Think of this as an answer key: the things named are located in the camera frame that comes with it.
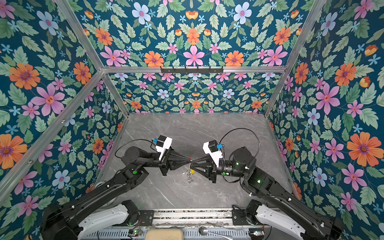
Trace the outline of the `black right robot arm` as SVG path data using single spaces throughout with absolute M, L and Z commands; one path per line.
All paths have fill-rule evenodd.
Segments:
M 344 229 L 338 218 L 323 216 L 292 193 L 286 191 L 271 175 L 256 167 L 256 158 L 245 148 L 238 148 L 224 159 L 221 150 L 211 152 L 190 163 L 190 167 L 212 182 L 217 175 L 239 178 L 241 187 L 258 198 L 249 205 L 249 216 L 257 222 L 276 228 L 297 240 L 337 240 Z

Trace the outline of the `metal keyring with red grip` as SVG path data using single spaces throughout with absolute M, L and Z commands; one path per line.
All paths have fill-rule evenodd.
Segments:
M 192 158 L 190 157 L 190 161 L 188 163 L 188 169 L 187 169 L 187 179 L 188 183 L 191 184 L 193 180 L 193 174 L 195 173 L 194 170 L 191 169 L 191 163 L 193 162 Z

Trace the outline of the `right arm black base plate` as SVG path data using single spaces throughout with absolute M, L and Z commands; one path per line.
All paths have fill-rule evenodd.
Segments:
M 232 221 L 234 226 L 255 226 L 260 223 L 255 215 L 238 206 L 232 206 Z

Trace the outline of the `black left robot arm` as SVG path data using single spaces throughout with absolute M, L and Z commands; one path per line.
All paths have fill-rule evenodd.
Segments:
M 122 161 L 125 167 L 99 187 L 82 197 L 63 204 L 49 205 L 43 213 L 40 233 L 44 240 L 80 240 L 82 237 L 113 225 L 137 226 L 142 220 L 140 211 L 131 201 L 99 211 L 118 196 L 136 188 L 149 175 L 146 168 L 159 168 L 163 175 L 190 163 L 190 159 L 173 149 L 164 154 L 148 153 L 138 147 L 126 150 Z

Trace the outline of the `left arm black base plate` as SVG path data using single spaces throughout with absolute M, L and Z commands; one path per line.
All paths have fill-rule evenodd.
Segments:
M 131 227 L 151 226 L 154 220 L 155 211 L 153 210 L 138 210 L 129 213 L 125 224 Z

